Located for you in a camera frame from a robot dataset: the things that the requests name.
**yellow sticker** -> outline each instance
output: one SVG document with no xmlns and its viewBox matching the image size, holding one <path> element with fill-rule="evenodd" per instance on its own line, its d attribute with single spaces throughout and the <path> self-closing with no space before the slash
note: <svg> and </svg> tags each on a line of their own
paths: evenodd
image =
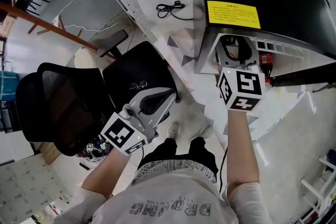
<svg viewBox="0 0 336 224">
<path fill-rule="evenodd" d="M 257 8 L 229 2 L 208 1 L 209 22 L 260 29 Z"/>
</svg>

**chair armrest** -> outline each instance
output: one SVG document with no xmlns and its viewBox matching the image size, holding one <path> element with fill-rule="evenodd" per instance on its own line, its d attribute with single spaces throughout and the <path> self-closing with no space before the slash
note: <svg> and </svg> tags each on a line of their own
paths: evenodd
<svg viewBox="0 0 336 224">
<path fill-rule="evenodd" d="M 110 52 L 113 48 L 116 48 L 117 45 L 122 43 L 128 38 L 125 30 L 119 30 L 115 32 L 112 36 L 104 39 L 101 45 L 98 48 L 98 55 L 100 57 L 105 56 L 108 52 Z"/>
</svg>

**black cable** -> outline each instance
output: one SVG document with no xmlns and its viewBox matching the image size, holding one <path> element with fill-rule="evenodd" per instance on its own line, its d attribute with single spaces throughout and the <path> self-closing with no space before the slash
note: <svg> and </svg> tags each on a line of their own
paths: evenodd
<svg viewBox="0 0 336 224">
<path fill-rule="evenodd" d="M 37 224 L 41 224 L 41 222 L 38 221 L 37 218 L 36 218 L 34 215 L 32 215 L 30 218 L 31 218 L 35 223 L 37 223 Z"/>
<path fill-rule="evenodd" d="M 222 181 L 222 169 L 223 169 L 223 165 L 224 165 L 224 161 L 225 161 L 225 158 L 226 158 L 226 154 L 227 154 L 227 147 L 226 147 L 226 150 L 225 150 L 225 153 L 224 153 L 224 157 L 223 157 L 223 161 L 222 161 L 222 165 L 220 166 L 220 172 L 219 172 L 219 178 L 220 178 L 220 188 L 219 188 L 219 193 L 222 192 L 222 186 L 223 186 L 223 181 Z"/>
<path fill-rule="evenodd" d="M 327 1 L 327 5 L 329 6 L 329 8 L 330 8 L 330 4 L 329 4 L 329 1 L 328 0 L 325 0 L 325 1 Z"/>
<path fill-rule="evenodd" d="M 181 3 L 181 1 L 177 0 L 174 2 L 174 5 L 166 5 L 166 4 L 158 4 L 158 6 L 156 6 L 156 10 L 158 11 L 158 18 L 164 18 L 168 15 L 168 13 L 170 13 L 171 15 L 173 15 L 173 17 L 175 17 L 176 19 L 179 20 L 193 20 L 194 18 L 191 19 L 183 19 L 183 18 L 178 18 L 177 16 L 175 16 L 172 11 L 175 9 L 181 9 L 184 8 L 185 5 L 183 3 Z M 165 15 L 160 16 L 160 12 L 166 12 Z"/>
</svg>

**white sneaker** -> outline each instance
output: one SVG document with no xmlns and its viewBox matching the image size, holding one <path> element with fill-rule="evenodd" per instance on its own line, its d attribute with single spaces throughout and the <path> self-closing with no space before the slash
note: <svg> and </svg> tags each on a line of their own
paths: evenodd
<svg viewBox="0 0 336 224">
<path fill-rule="evenodd" d="M 167 129 L 167 138 L 172 138 L 176 140 L 177 136 L 180 133 L 180 125 L 178 122 L 173 122 L 171 125 L 169 125 Z"/>
<path fill-rule="evenodd" d="M 198 134 L 196 134 L 194 137 L 192 137 L 190 139 L 190 143 L 192 140 L 194 140 L 195 138 L 198 138 L 198 137 L 202 137 L 205 141 L 210 137 L 212 136 L 212 130 L 211 130 L 211 126 L 210 125 L 207 125 L 207 126 L 204 126 Z"/>
</svg>

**white cabinet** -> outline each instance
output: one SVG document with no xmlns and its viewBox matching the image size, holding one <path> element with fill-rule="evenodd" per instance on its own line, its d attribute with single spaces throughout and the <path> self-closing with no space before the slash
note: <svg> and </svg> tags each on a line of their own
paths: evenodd
<svg viewBox="0 0 336 224">
<path fill-rule="evenodd" d="M 10 202 L 22 199 L 26 196 L 18 182 L 10 182 L 6 185 L 0 185 L 0 188 Z"/>
<path fill-rule="evenodd" d="M 0 185 L 16 180 L 13 170 L 8 165 L 0 166 Z"/>
<path fill-rule="evenodd" d="M 19 161 L 34 154 L 22 131 L 0 132 L 0 164 Z"/>
<path fill-rule="evenodd" d="M 64 194 L 40 154 L 0 166 L 0 223 L 19 224 Z"/>
</svg>

